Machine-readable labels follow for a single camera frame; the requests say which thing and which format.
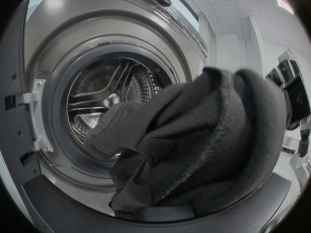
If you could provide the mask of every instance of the window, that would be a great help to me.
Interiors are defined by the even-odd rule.
[[[294,14],[293,9],[288,5],[287,2],[285,2],[285,0],[277,0],[277,3],[280,7],[286,9],[287,11],[289,11],[290,13]]]
[[[192,13],[183,5],[179,0],[171,0],[172,5],[193,25],[193,27],[199,31],[199,22],[192,15]]]

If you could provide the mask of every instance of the wall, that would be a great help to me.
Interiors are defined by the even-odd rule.
[[[288,48],[270,42],[264,42],[264,46],[266,48],[267,66],[263,69],[263,75],[266,76],[273,68],[278,66],[278,56],[280,56]],[[301,53],[298,53],[294,50],[293,52],[301,64],[300,71],[305,80],[305,88],[309,97],[309,101],[311,101],[311,60],[308,60]],[[295,139],[300,139],[299,129],[287,131],[286,134]]]
[[[218,68],[236,72],[240,69],[239,41],[236,34],[227,34],[216,37]]]
[[[263,76],[263,67],[267,64],[266,59],[266,49],[262,41],[261,33],[258,28],[258,25],[253,17],[249,17],[249,25],[250,25],[250,44],[253,50],[253,58],[250,66],[252,69]]]

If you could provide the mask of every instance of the washing machine drum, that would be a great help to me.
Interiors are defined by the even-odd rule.
[[[30,112],[43,146],[41,171],[74,200],[113,213],[109,171],[118,154],[99,161],[84,150],[84,139],[115,103],[144,104],[198,76],[204,41],[185,22],[153,0],[43,0],[26,22],[26,83],[39,95]]]

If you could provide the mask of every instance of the black cloth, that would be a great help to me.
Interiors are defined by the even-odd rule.
[[[286,129],[286,99],[250,70],[205,68],[192,83],[163,89],[147,104],[118,103],[87,135],[110,174],[111,208],[191,204],[198,216],[238,202],[272,174]]]

